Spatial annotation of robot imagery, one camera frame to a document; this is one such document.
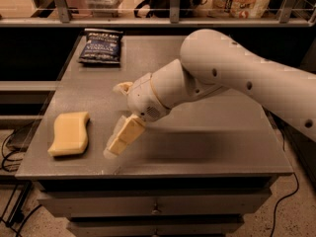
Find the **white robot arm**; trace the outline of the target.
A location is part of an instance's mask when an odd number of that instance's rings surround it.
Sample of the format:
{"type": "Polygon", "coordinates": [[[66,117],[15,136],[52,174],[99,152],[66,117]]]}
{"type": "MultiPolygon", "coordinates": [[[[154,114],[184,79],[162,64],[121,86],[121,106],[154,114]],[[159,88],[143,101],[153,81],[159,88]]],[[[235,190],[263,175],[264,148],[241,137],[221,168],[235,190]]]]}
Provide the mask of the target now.
{"type": "Polygon", "coordinates": [[[106,150],[121,154],[149,122],[176,106],[234,89],[316,140],[316,77],[310,72],[265,60],[215,30],[188,35],[180,57],[134,82],[114,86],[126,96],[130,117],[121,117],[106,150]]]}

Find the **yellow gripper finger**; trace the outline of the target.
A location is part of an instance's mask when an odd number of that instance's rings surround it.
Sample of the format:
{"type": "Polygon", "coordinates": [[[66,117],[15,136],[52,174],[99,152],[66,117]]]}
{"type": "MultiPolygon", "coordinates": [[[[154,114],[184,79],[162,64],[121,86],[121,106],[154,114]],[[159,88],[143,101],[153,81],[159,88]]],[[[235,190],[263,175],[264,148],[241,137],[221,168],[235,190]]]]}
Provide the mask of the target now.
{"type": "Polygon", "coordinates": [[[122,82],[122,83],[119,83],[119,84],[116,84],[114,87],[113,87],[113,91],[115,93],[121,93],[123,95],[127,95],[128,94],[128,91],[129,91],[129,88],[133,85],[132,82],[122,82]]]}
{"type": "Polygon", "coordinates": [[[137,115],[121,116],[103,152],[107,159],[121,155],[145,130],[146,122],[137,115]]]}

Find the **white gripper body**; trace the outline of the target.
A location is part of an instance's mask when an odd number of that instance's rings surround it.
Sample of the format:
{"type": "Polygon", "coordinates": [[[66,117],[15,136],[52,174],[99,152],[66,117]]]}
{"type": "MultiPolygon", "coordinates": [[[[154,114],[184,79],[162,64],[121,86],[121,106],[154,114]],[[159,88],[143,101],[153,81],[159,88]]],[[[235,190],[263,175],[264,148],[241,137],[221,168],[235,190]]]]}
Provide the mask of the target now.
{"type": "Polygon", "coordinates": [[[147,122],[161,119],[171,111],[156,96],[151,73],[140,77],[129,87],[127,105],[133,114],[147,122]]]}

